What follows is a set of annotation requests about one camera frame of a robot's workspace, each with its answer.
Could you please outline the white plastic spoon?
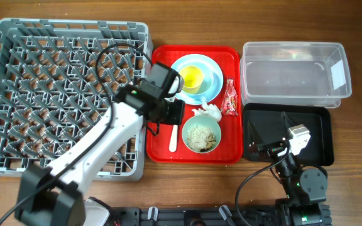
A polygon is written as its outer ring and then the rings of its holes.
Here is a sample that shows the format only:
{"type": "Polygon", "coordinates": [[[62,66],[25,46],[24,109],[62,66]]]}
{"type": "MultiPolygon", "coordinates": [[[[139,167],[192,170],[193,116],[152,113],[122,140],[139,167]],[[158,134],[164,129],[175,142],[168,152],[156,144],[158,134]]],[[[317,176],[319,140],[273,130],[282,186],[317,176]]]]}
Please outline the white plastic spoon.
{"type": "Polygon", "coordinates": [[[171,136],[170,136],[170,142],[169,142],[169,151],[174,153],[176,152],[177,150],[177,141],[178,139],[178,125],[174,125],[173,128],[172,128],[172,133],[171,133],[171,136]]]}

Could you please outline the red snack wrapper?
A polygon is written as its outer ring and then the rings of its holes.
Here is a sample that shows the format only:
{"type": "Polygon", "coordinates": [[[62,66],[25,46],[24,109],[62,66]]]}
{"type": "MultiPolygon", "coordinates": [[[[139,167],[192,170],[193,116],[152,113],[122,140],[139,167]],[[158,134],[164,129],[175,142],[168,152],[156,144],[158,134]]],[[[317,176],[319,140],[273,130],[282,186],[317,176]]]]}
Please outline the red snack wrapper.
{"type": "Polygon", "coordinates": [[[226,91],[221,104],[221,113],[224,116],[237,116],[238,95],[234,88],[234,80],[227,79],[226,91]]]}

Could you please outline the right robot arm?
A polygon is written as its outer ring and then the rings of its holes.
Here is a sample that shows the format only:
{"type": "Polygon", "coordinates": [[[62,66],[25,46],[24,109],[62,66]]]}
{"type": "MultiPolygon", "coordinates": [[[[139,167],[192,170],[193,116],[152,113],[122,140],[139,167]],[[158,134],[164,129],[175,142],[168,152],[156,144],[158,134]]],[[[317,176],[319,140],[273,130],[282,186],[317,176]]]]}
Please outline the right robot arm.
{"type": "Polygon", "coordinates": [[[303,125],[293,125],[282,113],[287,135],[274,143],[264,143],[252,122],[248,130],[253,138],[250,146],[271,159],[270,171],[277,177],[286,198],[276,201],[275,207],[281,225],[331,225],[331,213],[326,201],[327,171],[321,166],[302,165],[297,156],[310,139],[310,131],[303,125]]]}

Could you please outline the green bowl with food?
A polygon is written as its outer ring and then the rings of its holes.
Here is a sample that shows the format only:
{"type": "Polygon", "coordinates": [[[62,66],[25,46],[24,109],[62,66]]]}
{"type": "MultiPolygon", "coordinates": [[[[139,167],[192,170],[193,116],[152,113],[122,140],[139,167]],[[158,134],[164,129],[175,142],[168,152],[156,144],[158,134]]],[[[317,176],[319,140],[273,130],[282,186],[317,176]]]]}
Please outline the green bowl with food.
{"type": "Polygon", "coordinates": [[[220,125],[211,116],[193,116],[182,126],[182,140],[194,153],[210,153],[218,147],[221,138],[220,125]]]}

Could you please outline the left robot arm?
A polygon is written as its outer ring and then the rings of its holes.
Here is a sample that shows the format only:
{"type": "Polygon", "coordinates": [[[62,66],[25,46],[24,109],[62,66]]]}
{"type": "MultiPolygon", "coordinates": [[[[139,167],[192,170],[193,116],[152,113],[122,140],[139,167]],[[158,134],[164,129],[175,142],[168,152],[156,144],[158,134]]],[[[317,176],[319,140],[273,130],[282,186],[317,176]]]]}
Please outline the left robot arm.
{"type": "Polygon", "coordinates": [[[180,124],[184,102],[168,102],[184,81],[177,71],[158,62],[139,86],[117,90],[100,121],[69,151],[46,168],[32,165],[21,177],[14,217],[25,225],[109,225],[109,206],[85,199],[97,173],[146,121],[180,124]]]}

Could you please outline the white tissue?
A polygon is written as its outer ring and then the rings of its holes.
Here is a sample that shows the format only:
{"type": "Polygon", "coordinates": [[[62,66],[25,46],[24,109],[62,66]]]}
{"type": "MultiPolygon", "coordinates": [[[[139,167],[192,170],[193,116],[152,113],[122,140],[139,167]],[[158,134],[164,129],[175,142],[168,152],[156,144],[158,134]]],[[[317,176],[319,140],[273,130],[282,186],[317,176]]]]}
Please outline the white tissue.
{"type": "Polygon", "coordinates": [[[219,108],[214,104],[208,104],[205,97],[200,98],[202,107],[199,109],[192,109],[195,116],[210,116],[219,122],[222,119],[222,114],[219,108]]]}

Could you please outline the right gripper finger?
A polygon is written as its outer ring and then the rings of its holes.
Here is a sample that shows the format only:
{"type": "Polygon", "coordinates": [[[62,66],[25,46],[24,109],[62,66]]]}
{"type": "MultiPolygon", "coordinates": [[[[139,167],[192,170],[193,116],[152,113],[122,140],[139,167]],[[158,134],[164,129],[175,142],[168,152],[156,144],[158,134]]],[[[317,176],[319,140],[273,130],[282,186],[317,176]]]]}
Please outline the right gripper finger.
{"type": "Polygon", "coordinates": [[[286,138],[290,137],[290,132],[288,131],[291,127],[293,127],[293,121],[289,118],[289,116],[287,115],[287,113],[285,111],[283,111],[281,113],[281,119],[282,122],[286,128],[286,138]]]}
{"type": "Polygon", "coordinates": [[[251,121],[248,121],[248,132],[250,134],[251,144],[254,146],[263,146],[264,142],[259,134],[259,132],[256,130],[255,124],[251,121]]]}

